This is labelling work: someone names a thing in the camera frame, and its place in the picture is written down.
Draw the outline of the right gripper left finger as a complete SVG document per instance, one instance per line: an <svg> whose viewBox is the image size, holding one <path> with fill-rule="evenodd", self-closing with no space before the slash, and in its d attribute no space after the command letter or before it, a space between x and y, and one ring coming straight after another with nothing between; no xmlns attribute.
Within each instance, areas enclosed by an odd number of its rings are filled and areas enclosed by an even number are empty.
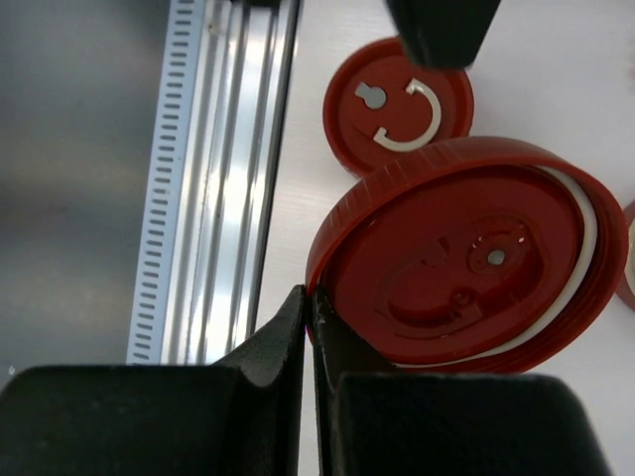
<svg viewBox="0 0 635 476"><path fill-rule="evenodd" d="M306 291L211 365L45 366L1 394L5 475L294 475Z"/></svg>

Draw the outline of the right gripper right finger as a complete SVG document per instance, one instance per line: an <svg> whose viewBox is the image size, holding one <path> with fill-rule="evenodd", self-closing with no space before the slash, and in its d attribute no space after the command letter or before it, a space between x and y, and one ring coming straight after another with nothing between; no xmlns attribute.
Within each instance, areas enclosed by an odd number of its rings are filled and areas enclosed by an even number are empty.
<svg viewBox="0 0 635 476"><path fill-rule="evenodd" d="M606 475L586 412L562 381L409 373L311 296L323 475Z"/></svg>

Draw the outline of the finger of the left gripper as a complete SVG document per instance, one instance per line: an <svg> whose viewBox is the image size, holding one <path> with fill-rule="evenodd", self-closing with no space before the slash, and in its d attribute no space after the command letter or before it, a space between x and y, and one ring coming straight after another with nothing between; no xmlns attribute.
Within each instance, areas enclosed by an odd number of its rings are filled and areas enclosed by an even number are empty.
<svg viewBox="0 0 635 476"><path fill-rule="evenodd" d="M387 0L406 57L432 69L474 63L499 0Z"/></svg>

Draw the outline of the red lid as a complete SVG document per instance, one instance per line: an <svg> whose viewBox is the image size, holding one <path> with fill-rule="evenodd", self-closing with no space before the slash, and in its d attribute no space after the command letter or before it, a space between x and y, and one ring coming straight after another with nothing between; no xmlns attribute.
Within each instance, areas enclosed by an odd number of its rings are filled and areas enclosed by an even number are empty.
<svg viewBox="0 0 635 476"><path fill-rule="evenodd" d="M320 226L306 284L401 368L522 372L599 317L628 248L596 178L527 142L466 137L358 182Z"/></svg>
<svg viewBox="0 0 635 476"><path fill-rule="evenodd" d="M473 116L467 74L410 63L397 37L348 57L329 82L322 107L334 156L360 178L429 143L466 136Z"/></svg>

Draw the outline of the steel red bowl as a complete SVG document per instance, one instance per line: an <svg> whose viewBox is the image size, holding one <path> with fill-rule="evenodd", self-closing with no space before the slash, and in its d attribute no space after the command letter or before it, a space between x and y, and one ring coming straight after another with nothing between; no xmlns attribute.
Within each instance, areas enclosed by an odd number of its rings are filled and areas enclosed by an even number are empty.
<svg viewBox="0 0 635 476"><path fill-rule="evenodd" d="M620 284L616 289L617 296L631 309L635 309L634 302L634 216L635 203L631 201L624 209L628 231L628 250L624 271Z"/></svg>

